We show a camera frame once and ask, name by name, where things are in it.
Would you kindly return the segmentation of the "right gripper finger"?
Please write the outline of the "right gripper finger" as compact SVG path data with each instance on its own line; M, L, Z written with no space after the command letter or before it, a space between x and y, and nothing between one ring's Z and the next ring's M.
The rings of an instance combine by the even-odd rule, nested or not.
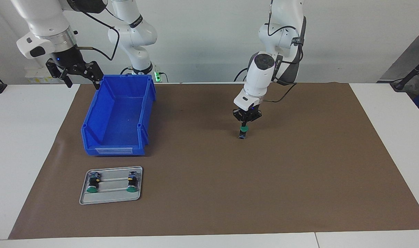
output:
M96 90L99 90L101 80L104 74L96 61L90 63L79 63L78 64L79 75L93 83Z
M47 61L46 67L54 79L62 80L68 88L73 86L72 80L67 76L68 69L65 67L60 68L54 61Z

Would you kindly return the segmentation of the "white cardboard box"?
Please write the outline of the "white cardboard box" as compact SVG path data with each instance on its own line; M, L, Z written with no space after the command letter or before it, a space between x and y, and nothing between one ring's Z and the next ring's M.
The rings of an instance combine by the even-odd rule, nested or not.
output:
M27 69L25 78L30 84L61 84L62 82L50 75L46 68Z

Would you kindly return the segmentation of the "blue plastic storage bin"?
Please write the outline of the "blue plastic storage bin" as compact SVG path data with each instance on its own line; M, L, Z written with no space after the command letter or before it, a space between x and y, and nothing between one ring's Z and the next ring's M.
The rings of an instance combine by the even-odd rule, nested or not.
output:
M156 89L151 75L105 75L81 127L90 156L142 156Z

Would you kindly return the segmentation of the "brown table mat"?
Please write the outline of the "brown table mat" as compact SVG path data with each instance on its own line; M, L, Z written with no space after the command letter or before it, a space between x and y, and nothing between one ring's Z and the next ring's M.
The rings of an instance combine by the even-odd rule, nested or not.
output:
M419 229L419 204L348 84L299 84L238 138L241 86L156 85L145 156L86 154L81 85L10 239ZM138 200L80 205L91 169L141 166Z

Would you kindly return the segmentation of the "grey metal tray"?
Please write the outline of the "grey metal tray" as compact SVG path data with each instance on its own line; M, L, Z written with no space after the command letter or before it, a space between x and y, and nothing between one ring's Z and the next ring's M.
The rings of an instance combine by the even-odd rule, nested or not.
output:
M138 188L136 193L126 191L128 173L137 171ZM88 173L98 172L101 174L101 181L97 193L87 193ZM138 200L142 191L143 168L141 166L120 167L120 168L101 168L91 169L86 172L82 190L79 197L80 205L107 204L114 202L126 202Z

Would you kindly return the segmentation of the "black tripod stand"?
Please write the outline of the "black tripod stand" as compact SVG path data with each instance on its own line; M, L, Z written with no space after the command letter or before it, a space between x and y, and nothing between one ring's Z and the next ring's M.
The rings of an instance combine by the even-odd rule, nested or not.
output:
M416 75L419 75L419 64L405 77L391 81L390 86L395 92L403 92L406 84Z

